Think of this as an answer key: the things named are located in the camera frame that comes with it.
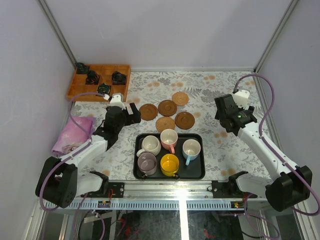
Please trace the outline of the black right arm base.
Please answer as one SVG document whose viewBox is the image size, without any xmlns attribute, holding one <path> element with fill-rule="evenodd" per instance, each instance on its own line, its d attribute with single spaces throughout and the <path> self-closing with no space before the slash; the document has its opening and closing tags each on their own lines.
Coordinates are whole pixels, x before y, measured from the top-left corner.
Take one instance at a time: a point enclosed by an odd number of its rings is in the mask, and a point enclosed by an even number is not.
<svg viewBox="0 0 320 240">
<path fill-rule="evenodd" d="M 215 199 L 244 199 L 249 195 L 239 189 L 235 179 L 228 181 L 212 180 L 211 185 L 206 190 L 212 193 Z"/>
</svg>

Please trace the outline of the black green rolled item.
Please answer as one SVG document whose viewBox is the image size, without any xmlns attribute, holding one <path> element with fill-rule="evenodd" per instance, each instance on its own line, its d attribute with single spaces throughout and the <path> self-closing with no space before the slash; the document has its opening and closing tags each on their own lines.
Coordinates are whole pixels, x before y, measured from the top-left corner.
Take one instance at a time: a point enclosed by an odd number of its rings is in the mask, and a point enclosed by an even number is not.
<svg viewBox="0 0 320 240">
<path fill-rule="evenodd" d="M 102 83 L 101 85 L 99 85 L 97 87 L 97 92 L 99 94 L 103 94 L 103 95 L 109 95 L 110 92 L 111 92 L 111 86 L 110 85 L 107 85 L 105 83 Z"/>
</svg>

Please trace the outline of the black rolled item corner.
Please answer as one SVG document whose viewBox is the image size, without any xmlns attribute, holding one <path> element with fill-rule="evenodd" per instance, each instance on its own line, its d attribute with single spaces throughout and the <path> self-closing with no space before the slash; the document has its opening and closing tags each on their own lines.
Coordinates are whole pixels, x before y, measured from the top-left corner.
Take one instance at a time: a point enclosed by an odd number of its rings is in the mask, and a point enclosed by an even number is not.
<svg viewBox="0 0 320 240">
<path fill-rule="evenodd" d="M 82 63 L 82 62 L 77 62 L 76 64 L 75 64 L 75 66 L 76 66 L 76 68 L 78 69 L 78 70 L 80 70 L 80 69 L 85 69 L 87 66 L 84 64 L 84 63 Z"/>
</svg>

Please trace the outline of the woven rattan coaster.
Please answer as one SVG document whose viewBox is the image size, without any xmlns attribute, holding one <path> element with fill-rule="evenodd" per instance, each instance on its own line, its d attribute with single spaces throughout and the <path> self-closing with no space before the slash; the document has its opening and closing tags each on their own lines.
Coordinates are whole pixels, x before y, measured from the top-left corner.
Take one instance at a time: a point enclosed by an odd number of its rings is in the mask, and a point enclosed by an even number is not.
<svg viewBox="0 0 320 240">
<path fill-rule="evenodd" d="M 175 121 L 168 116 L 160 117 L 155 123 L 155 127 L 159 133 L 167 129 L 174 130 L 175 126 L 176 126 Z"/>
<path fill-rule="evenodd" d="M 172 95 L 172 101 L 178 106 L 184 106 L 189 102 L 189 97 L 185 92 L 176 92 Z"/>
</svg>

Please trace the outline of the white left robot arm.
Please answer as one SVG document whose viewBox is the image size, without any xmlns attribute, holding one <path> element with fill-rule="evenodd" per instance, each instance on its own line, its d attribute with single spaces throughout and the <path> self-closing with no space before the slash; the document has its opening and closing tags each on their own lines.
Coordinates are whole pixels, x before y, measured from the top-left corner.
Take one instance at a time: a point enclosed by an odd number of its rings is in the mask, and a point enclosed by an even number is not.
<svg viewBox="0 0 320 240">
<path fill-rule="evenodd" d="M 98 171 L 81 175 L 79 171 L 97 156 L 109 150 L 117 141 L 123 127 L 141 122 L 141 113 L 132 102 L 128 109 L 108 106 L 105 119 L 81 146 L 60 157 L 49 157 L 42 168 L 35 194 L 59 208 L 68 207 L 75 197 L 106 197 L 109 194 L 109 178 Z"/>
</svg>

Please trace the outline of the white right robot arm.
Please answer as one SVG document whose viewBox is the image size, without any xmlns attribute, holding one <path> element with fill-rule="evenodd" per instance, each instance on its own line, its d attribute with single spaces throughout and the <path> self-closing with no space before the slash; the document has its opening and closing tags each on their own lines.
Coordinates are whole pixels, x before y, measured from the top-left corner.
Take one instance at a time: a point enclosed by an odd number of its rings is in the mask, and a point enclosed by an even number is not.
<svg viewBox="0 0 320 240">
<path fill-rule="evenodd" d="M 254 107 L 239 108 L 233 96 L 226 94 L 215 98 L 215 119 L 228 133 L 245 142 L 256 154 L 269 173 L 269 178 L 254 176 L 246 171 L 229 177 L 228 192 L 240 197 L 245 192 L 266 198 L 278 212 L 286 210 L 310 197 L 308 186 L 312 183 L 312 171 L 299 167 L 285 157 L 281 150 L 264 133 L 259 133 L 259 123 L 253 115 Z"/>
</svg>

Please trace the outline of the yellow enamel mug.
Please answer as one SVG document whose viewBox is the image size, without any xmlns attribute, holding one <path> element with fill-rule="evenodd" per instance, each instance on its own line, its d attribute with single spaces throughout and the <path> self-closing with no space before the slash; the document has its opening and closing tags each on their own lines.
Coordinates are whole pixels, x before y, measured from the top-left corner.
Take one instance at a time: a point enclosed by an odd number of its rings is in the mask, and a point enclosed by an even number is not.
<svg viewBox="0 0 320 240">
<path fill-rule="evenodd" d="M 180 168 L 180 161 L 174 154 L 165 154 L 160 160 L 160 169 L 167 177 L 178 178 L 178 170 Z"/>
</svg>

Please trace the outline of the left aluminium frame post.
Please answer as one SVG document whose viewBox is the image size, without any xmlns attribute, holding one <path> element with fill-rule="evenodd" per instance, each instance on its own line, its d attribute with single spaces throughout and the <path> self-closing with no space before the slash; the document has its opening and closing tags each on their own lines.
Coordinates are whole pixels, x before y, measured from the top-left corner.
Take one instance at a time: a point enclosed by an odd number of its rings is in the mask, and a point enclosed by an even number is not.
<svg viewBox="0 0 320 240">
<path fill-rule="evenodd" d="M 54 34 L 56 35 L 58 41 L 60 42 L 60 45 L 62 46 L 66 56 L 68 57 L 69 61 L 71 62 L 71 65 L 73 68 L 76 68 L 76 58 L 53 14 L 51 11 L 48 3 L 46 0 L 37 0 L 37 3 L 39 4 L 42 12 L 44 13 L 45 17 L 47 18 L 47 21 L 49 22 Z"/>
</svg>

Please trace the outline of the purple princess print cloth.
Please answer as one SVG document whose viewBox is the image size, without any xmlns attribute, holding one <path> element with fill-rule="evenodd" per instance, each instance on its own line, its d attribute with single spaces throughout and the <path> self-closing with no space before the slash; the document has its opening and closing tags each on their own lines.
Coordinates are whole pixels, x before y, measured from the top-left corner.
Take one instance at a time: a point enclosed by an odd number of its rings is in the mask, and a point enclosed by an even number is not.
<svg viewBox="0 0 320 240">
<path fill-rule="evenodd" d="M 92 134 L 95 130 L 94 126 L 96 118 L 92 116 L 74 116 L 73 119 L 86 132 Z M 54 144 L 51 152 L 54 156 L 63 156 L 77 149 L 88 140 L 88 136 L 70 119 L 62 132 L 60 133 L 57 142 Z"/>
</svg>

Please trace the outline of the wooden compartment tray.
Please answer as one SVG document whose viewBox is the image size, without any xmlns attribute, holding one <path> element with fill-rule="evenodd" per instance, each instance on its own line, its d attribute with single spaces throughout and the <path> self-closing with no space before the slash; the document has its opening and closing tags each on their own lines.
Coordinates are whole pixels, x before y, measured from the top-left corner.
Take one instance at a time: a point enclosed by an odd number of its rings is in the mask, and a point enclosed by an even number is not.
<svg viewBox="0 0 320 240">
<path fill-rule="evenodd" d="M 130 84 L 131 66 L 128 64 L 85 64 L 89 70 L 94 71 L 98 75 L 98 80 L 87 80 L 86 74 L 80 74 L 78 70 L 75 71 L 72 82 L 69 86 L 67 98 L 71 100 L 74 96 L 81 93 L 96 93 L 98 87 L 102 84 L 110 86 L 110 94 L 121 93 L 123 101 L 127 100 L 128 89 Z M 125 85 L 115 85 L 112 81 L 112 74 L 119 72 L 126 75 Z"/>
</svg>

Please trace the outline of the right aluminium frame post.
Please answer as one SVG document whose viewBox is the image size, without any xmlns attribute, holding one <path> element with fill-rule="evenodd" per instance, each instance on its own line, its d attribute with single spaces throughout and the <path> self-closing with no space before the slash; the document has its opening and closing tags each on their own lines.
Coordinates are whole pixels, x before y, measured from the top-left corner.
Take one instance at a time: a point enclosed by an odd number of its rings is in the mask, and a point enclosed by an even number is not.
<svg viewBox="0 0 320 240">
<path fill-rule="evenodd" d="M 293 14 L 293 12 L 295 11 L 298 3 L 300 1 L 299 0 L 291 0 L 288 7 L 286 8 L 282 18 L 280 19 L 275 31 L 273 32 L 270 40 L 268 41 L 268 44 L 266 46 L 266 48 L 264 49 L 261 57 L 259 58 L 257 64 L 255 65 L 255 67 L 253 68 L 253 72 L 254 73 L 258 73 L 264 62 L 266 61 L 266 59 L 268 58 L 270 52 L 272 51 L 275 43 L 277 42 L 278 38 L 280 37 L 283 29 L 285 28 L 288 20 L 290 19 L 291 15 Z"/>
</svg>

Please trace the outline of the light blue mug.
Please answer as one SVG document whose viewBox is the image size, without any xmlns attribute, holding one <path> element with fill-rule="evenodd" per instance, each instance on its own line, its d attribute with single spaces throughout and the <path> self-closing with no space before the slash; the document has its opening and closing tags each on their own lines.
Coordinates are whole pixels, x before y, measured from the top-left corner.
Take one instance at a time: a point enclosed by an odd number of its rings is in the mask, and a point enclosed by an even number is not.
<svg viewBox="0 0 320 240">
<path fill-rule="evenodd" d="M 182 154 L 185 158 L 185 165 L 188 166 L 191 161 L 195 160 L 201 152 L 201 145 L 195 139 L 188 139 L 182 145 Z"/>
</svg>

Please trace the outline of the pink mug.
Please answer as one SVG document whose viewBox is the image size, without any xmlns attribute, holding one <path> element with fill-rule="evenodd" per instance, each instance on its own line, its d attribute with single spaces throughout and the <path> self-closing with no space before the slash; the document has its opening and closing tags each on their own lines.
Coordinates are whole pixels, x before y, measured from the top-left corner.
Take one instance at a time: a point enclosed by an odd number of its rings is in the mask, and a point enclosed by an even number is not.
<svg viewBox="0 0 320 240">
<path fill-rule="evenodd" d="M 173 129 L 165 129 L 160 134 L 160 142 L 164 149 L 168 150 L 171 154 L 175 154 L 175 146 L 178 142 L 178 134 Z"/>
</svg>

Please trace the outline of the cream white mug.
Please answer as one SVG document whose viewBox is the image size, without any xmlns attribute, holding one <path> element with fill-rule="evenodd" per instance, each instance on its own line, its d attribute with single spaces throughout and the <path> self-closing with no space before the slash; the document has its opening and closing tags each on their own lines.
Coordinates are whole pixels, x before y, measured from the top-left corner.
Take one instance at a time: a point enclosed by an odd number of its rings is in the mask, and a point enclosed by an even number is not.
<svg viewBox="0 0 320 240">
<path fill-rule="evenodd" d="M 152 153 L 157 156 L 161 151 L 161 143 L 159 139 L 153 135 L 146 136 L 141 144 L 141 149 L 137 151 L 136 156 L 139 157 L 142 153 Z"/>
</svg>

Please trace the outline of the aluminium frame post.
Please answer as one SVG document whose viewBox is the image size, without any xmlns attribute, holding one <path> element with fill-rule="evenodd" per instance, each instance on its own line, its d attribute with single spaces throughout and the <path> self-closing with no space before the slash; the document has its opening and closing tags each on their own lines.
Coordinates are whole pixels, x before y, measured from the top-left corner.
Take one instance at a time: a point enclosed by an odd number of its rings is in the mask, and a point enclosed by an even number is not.
<svg viewBox="0 0 320 240">
<path fill-rule="evenodd" d="M 255 67 L 253 68 L 253 72 L 254 73 L 258 73 L 264 62 L 266 61 L 266 59 L 268 58 L 270 52 L 272 51 L 275 43 L 277 42 L 278 38 L 280 37 L 283 29 L 285 28 L 288 20 L 290 19 L 291 15 L 293 14 L 293 12 L 295 11 L 298 3 L 300 1 L 299 0 L 291 0 L 288 7 L 286 8 L 282 18 L 280 19 L 275 31 L 273 32 L 270 40 L 268 41 L 268 44 L 266 46 L 266 48 L 264 49 L 261 57 L 259 58 L 257 64 L 255 65 Z"/>
<path fill-rule="evenodd" d="M 73 68 L 76 68 L 76 58 L 53 14 L 51 11 L 48 3 L 46 0 L 37 0 L 37 3 L 39 4 L 42 12 L 44 13 L 45 17 L 47 18 L 47 21 L 49 22 L 54 34 L 56 35 L 58 41 L 60 42 L 60 45 L 62 46 L 66 56 L 68 57 L 69 61 L 71 62 L 71 65 Z"/>
</svg>

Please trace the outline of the lilac purple mug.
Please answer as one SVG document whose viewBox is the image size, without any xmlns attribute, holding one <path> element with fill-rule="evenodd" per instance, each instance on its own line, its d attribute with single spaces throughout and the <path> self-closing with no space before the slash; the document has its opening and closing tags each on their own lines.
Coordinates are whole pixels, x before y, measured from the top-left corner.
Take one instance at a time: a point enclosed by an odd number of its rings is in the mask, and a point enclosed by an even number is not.
<svg viewBox="0 0 320 240">
<path fill-rule="evenodd" d="M 157 171 L 157 158 L 150 152 L 143 152 L 138 157 L 137 164 L 143 178 L 151 176 Z"/>
</svg>

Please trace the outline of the dark wooden coaster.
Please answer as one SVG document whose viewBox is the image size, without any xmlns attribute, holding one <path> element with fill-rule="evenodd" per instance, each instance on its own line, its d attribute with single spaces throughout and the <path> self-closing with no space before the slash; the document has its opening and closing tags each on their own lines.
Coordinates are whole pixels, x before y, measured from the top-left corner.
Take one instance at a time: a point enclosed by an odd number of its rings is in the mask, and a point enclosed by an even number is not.
<svg viewBox="0 0 320 240">
<path fill-rule="evenodd" d="M 139 108 L 140 117 L 145 121 L 151 121 L 158 115 L 158 109 L 155 105 L 147 103 Z"/>
<path fill-rule="evenodd" d="M 191 129 L 195 124 L 194 116 L 189 112 L 180 112 L 175 117 L 175 124 L 183 130 Z"/>
<path fill-rule="evenodd" d="M 158 105 L 158 112 L 165 117 L 173 116 L 177 109 L 177 105 L 172 100 L 163 100 Z"/>
</svg>

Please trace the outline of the black rolled item right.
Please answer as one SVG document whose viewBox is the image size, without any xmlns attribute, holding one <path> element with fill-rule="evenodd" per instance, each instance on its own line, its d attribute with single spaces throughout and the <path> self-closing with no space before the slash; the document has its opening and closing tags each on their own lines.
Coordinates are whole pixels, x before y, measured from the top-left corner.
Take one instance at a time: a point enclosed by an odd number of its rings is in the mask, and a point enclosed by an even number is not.
<svg viewBox="0 0 320 240">
<path fill-rule="evenodd" d="M 127 76 L 119 71 L 115 71 L 111 75 L 113 85 L 125 85 L 127 82 Z"/>
</svg>

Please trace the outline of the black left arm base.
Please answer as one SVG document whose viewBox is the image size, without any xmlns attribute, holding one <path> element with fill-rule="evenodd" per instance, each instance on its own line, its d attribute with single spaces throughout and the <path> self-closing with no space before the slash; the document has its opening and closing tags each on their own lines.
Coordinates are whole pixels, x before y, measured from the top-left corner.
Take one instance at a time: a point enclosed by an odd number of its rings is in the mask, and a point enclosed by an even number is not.
<svg viewBox="0 0 320 240">
<path fill-rule="evenodd" d="M 99 193 L 100 198 L 123 198 L 125 191 L 124 182 L 108 182 L 102 185 L 102 192 Z"/>
</svg>

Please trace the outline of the black serving tray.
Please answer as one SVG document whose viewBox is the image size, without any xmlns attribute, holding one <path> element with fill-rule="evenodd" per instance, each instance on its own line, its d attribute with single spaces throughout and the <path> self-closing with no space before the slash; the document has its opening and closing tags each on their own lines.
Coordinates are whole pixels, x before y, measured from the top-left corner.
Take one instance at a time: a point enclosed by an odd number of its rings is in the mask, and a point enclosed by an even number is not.
<svg viewBox="0 0 320 240">
<path fill-rule="evenodd" d="M 177 172 L 178 178 L 175 176 L 166 176 L 161 171 L 161 158 L 168 154 L 169 151 L 162 148 L 159 154 L 156 155 L 157 159 L 157 170 L 154 174 L 143 178 L 143 173 L 138 168 L 138 157 L 135 156 L 133 160 L 133 175 L 138 180 L 148 181 L 195 181 L 201 180 L 206 174 L 204 151 L 201 149 L 196 159 L 190 161 L 189 165 L 186 165 L 186 159 L 183 156 L 183 144 L 185 141 L 193 139 L 198 141 L 201 145 L 203 144 L 202 138 L 196 133 L 178 133 L 178 140 L 175 146 L 175 155 L 179 159 L 180 167 Z"/>
</svg>

